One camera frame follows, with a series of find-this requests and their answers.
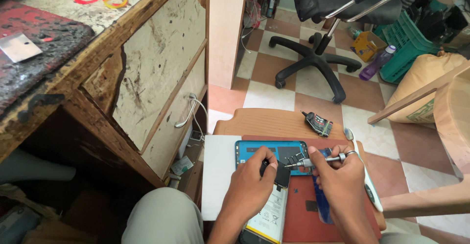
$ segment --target drawer handle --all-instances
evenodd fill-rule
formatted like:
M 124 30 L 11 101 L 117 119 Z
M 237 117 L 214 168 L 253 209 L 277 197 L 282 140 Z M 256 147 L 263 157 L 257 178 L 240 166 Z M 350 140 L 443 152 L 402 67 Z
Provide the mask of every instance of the drawer handle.
M 190 98 L 190 99 L 196 99 L 196 100 L 197 100 L 197 96 L 196 96 L 194 93 L 190 93 L 190 94 L 189 94 L 189 98 Z M 183 127 L 183 126 L 186 124 L 186 122 L 187 122 L 187 121 L 189 120 L 189 118 L 191 117 L 191 114 L 193 113 L 194 108 L 196 107 L 196 104 L 197 104 L 197 102 L 194 102 L 193 106 L 191 107 L 191 111 L 189 111 L 188 117 L 186 118 L 186 120 L 185 120 L 184 122 L 182 122 L 182 123 L 176 122 L 176 123 L 175 123 L 175 127 L 176 127 L 176 128 L 181 128 L 181 127 Z

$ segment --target yellow box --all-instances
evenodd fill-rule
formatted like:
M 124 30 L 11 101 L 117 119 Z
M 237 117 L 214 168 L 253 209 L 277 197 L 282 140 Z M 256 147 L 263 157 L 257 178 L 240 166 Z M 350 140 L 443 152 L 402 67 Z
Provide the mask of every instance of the yellow box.
M 362 61 L 368 62 L 373 59 L 373 56 L 385 49 L 387 43 L 381 40 L 378 36 L 370 31 L 361 32 L 357 36 L 354 43 L 351 45 L 352 51 L 358 55 Z

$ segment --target toothbrush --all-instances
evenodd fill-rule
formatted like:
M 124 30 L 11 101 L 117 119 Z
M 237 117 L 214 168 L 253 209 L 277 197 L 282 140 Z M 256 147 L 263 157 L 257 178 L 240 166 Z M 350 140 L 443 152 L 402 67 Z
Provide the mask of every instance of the toothbrush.
M 357 147 L 357 142 L 354 139 L 353 131 L 351 129 L 345 127 L 344 128 L 344 135 L 346 136 L 346 139 L 352 140 L 352 142 L 354 143 L 354 151 L 357 152 L 357 156 L 359 156 L 359 159 L 361 159 L 362 163 L 364 163 L 361 156 L 359 155 L 359 149 Z M 377 210 L 379 212 L 383 212 L 384 209 L 382 207 L 382 204 L 380 204 L 379 195 L 377 195 L 376 188 L 375 188 L 374 184 L 372 183 L 372 180 L 370 179 L 370 176 L 369 176 L 369 173 L 367 172 L 367 168 L 366 168 L 365 164 L 364 164 L 364 172 L 366 173 L 366 178 L 364 179 L 364 187 L 366 188 L 367 195 L 369 196 L 369 199 L 375 205 Z

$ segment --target precision screwdriver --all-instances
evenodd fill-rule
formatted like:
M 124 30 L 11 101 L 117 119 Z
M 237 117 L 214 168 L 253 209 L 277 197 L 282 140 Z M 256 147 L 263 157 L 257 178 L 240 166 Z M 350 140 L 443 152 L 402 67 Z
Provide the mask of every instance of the precision screwdriver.
M 326 159 L 327 162 L 336 161 L 336 160 L 344 162 L 344 159 L 346 159 L 346 155 L 344 153 L 339 153 L 338 157 L 325 158 L 325 159 Z M 293 167 L 293 166 L 305 167 L 305 168 L 315 167 L 315 165 L 312 163 L 312 161 L 310 159 L 302 159 L 302 160 L 299 160 L 295 164 L 285 165 L 284 167 Z

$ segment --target purple water bottle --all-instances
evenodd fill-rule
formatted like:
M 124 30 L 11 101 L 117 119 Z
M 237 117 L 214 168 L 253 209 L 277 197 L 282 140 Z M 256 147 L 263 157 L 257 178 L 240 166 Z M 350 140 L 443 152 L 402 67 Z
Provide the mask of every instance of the purple water bottle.
M 377 71 L 382 67 L 385 63 L 390 61 L 393 57 L 393 53 L 397 48 L 395 46 L 388 46 L 385 50 L 377 53 L 374 61 L 367 65 L 359 74 L 359 78 L 368 81 L 372 76 L 377 73 Z

